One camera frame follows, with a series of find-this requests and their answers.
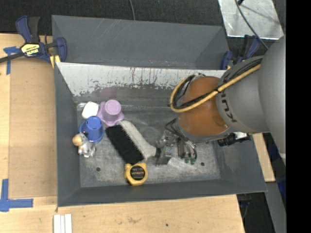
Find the black brush bristles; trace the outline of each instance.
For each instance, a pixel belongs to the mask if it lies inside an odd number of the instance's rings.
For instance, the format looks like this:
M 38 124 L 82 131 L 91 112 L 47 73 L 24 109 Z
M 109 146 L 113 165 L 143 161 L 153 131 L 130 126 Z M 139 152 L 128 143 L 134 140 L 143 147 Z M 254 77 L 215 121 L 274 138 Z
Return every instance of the black brush bristles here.
M 134 165 L 144 160 L 143 155 L 121 125 L 108 127 L 105 131 L 112 145 L 126 163 Z

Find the tape measure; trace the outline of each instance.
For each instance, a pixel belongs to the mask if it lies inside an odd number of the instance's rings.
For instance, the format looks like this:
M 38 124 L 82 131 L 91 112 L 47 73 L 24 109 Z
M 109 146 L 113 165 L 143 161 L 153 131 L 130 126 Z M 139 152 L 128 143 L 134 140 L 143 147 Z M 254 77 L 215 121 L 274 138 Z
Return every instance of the tape measure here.
M 42 54 L 42 49 L 38 43 L 26 43 L 20 47 L 26 57 L 36 57 Z
M 124 177 L 131 185 L 143 184 L 148 177 L 146 163 L 137 163 L 135 165 L 125 164 Z

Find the blue cup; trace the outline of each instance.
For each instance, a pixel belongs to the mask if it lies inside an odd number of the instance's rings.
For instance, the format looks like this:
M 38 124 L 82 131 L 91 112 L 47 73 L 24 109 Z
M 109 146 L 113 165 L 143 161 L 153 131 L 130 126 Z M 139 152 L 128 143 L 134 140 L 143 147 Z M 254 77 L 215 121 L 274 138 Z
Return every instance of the blue cup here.
M 90 116 L 80 125 L 80 132 L 85 134 L 90 142 L 99 142 L 104 136 L 102 120 L 98 116 Z

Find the yellow tape measure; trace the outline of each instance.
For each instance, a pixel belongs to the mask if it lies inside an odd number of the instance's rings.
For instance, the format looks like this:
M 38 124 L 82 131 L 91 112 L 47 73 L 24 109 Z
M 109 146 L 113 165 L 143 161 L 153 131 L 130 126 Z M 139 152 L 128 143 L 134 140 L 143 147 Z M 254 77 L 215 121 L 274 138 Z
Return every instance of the yellow tape measure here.
M 125 164 L 124 177 L 131 185 L 143 184 L 148 177 L 146 163 L 137 163 L 135 165 Z

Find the white brush handle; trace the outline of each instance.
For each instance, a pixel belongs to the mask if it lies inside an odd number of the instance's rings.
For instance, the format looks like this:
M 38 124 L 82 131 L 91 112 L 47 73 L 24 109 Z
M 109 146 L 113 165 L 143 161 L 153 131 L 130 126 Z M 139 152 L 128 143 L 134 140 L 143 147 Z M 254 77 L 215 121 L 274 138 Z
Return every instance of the white brush handle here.
M 145 159 L 156 155 L 156 147 L 150 145 L 130 121 L 122 120 L 118 124 L 126 131 Z

